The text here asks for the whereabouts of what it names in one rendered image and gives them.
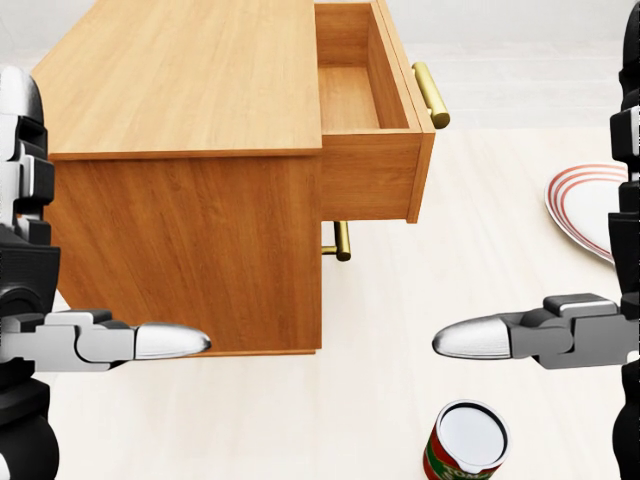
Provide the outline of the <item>red green food tin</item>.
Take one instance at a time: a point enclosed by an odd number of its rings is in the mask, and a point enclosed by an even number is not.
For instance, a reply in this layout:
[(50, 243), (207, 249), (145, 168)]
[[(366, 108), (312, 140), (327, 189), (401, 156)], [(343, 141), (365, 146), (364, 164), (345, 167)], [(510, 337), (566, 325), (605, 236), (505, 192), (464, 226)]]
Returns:
[(511, 450), (502, 416), (485, 403), (460, 399), (438, 414), (425, 446), (428, 480), (489, 480)]

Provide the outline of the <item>wooden cabinet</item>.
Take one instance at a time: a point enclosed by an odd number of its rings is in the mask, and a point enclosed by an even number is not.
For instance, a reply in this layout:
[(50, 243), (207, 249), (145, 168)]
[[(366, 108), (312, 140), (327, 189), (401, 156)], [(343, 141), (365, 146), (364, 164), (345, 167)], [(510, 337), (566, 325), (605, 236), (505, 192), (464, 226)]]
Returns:
[(33, 74), (70, 306), (320, 347), (313, 0), (96, 0)]

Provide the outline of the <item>white plate with red rings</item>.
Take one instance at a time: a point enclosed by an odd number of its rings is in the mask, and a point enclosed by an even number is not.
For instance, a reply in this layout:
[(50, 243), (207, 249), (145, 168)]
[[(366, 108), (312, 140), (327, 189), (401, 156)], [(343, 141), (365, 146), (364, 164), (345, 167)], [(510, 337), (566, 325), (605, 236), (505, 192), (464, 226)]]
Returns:
[(570, 166), (551, 176), (543, 199), (556, 225), (574, 242), (614, 263), (608, 215), (619, 210), (618, 187), (627, 168), (613, 163)]

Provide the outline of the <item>open wooden drawer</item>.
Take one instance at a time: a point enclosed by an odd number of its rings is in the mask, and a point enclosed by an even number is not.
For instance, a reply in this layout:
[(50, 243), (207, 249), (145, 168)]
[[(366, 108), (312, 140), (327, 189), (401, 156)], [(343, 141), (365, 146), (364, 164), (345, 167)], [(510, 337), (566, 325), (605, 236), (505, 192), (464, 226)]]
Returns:
[(322, 218), (419, 218), (436, 130), (385, 0), (315, 6)]

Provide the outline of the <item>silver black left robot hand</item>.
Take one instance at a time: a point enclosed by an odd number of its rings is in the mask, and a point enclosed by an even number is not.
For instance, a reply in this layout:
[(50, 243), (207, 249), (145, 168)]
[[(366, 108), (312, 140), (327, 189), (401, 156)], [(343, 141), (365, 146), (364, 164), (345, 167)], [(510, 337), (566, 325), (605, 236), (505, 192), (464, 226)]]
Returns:
[(35, 372), (103, 372), (206, 351), (209, 337), (167, 323), (129, 326), (105, 309), (57, 311), (60, 248), (43, 213), (54, 199), (39, 88), (0, 66), (0, 480), (55, 480), (50, 388)]

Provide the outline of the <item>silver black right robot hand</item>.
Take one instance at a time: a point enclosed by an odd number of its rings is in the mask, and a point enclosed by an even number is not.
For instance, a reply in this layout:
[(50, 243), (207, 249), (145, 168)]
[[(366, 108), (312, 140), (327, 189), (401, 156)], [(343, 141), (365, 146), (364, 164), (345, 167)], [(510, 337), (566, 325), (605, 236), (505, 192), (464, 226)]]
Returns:
[(434, 351), (452, 358), (534, 358), (547, 369), (618, 365), (625, 403), (613, 427), (620, 480), (640, 480), (640, 0), (627, 22), (619, 73), (623, 100), (610, 118), (614, 160), (626, 164), (618, 211), (608, 230), (621, 290), (618, 302), (594, 294), (550, 296), (540, 308), (465, 320), (438, 332)]

